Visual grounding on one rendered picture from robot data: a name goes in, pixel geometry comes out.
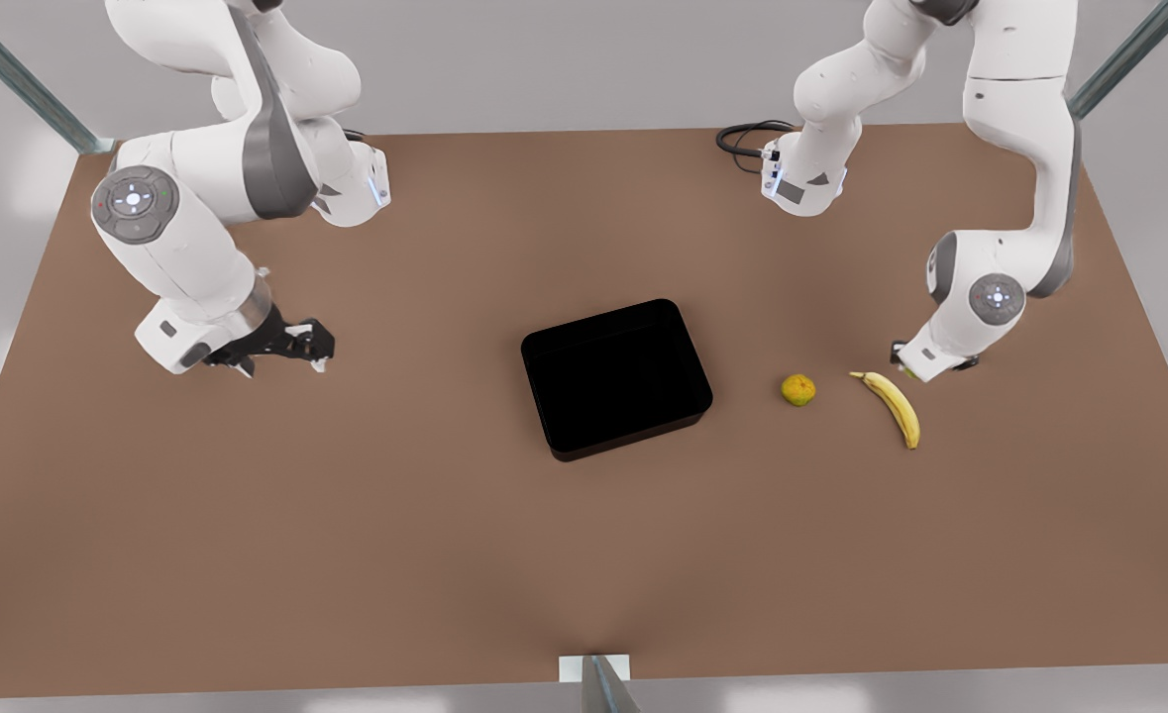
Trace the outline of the black storage box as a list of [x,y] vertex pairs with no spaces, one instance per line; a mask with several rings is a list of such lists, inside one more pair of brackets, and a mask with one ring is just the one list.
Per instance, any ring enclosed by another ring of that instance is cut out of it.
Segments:
[[534,331],[520,355],[549,452],[564,463],[687,428],[712,406],[670,299]]

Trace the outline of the yellow banana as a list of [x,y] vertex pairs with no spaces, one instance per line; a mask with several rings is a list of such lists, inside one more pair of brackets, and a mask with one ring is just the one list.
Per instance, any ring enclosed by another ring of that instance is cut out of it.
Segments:
[[877,371],[850,371],[849,375],[858,379],[869,392],[872,392],[887,404],[903,434],[905,447],[909,450],[917,450],[920,442],[920,424],[917,411],[905,394]]

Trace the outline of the white post foot plate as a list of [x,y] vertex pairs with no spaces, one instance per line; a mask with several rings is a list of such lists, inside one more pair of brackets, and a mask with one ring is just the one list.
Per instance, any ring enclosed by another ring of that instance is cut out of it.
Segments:
[[588,671],[597,678],[609,676],[611,680],[632,680],[628,655],[561,656],[558,659],[558,681],[583,681]]

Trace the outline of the silver frame post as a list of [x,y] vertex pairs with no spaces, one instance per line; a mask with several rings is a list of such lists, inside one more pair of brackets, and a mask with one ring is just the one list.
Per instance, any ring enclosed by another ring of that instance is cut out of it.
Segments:
[[580,660],[580,713],[642,713],[605,656]]
[[1077,122],[1085,119],[1167,36],[1168,0],[1159,0],[1134,32],[1078,86],[1068,101],[1069,112]]
[[1,41],[0,81],[77,153],[104,154],[116,148],[116,141],[93,134],[93,131],[79,122],[63,101],[39,81]]

